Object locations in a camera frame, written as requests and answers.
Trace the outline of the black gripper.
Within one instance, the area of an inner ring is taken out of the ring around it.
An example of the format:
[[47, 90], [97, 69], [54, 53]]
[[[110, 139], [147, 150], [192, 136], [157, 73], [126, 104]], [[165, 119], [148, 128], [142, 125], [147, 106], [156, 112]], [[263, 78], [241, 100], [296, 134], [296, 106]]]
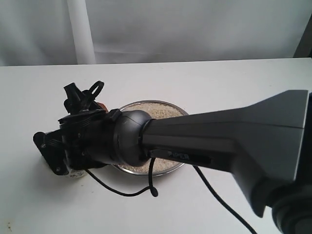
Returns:
[[59, 121], [60, 130], [37, 132], [33, 142], [45, 162], [56, 175], [68, 175], [70, 168], [101, 168], [117, 161], [114, 130], [117, 110], [86, 111], [67, 115]]

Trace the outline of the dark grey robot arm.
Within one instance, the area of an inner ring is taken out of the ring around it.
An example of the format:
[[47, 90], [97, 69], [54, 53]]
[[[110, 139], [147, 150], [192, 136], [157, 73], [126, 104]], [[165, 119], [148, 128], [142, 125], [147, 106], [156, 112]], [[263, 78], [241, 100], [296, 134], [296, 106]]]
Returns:
[[283, 234], [312, 231], [312, 95], [288, 90], [251, 106], [153, 119], [141, 110], [72, 112], [33, 141], [57, 175], [161, 158], [233, 175], [251, 209]]

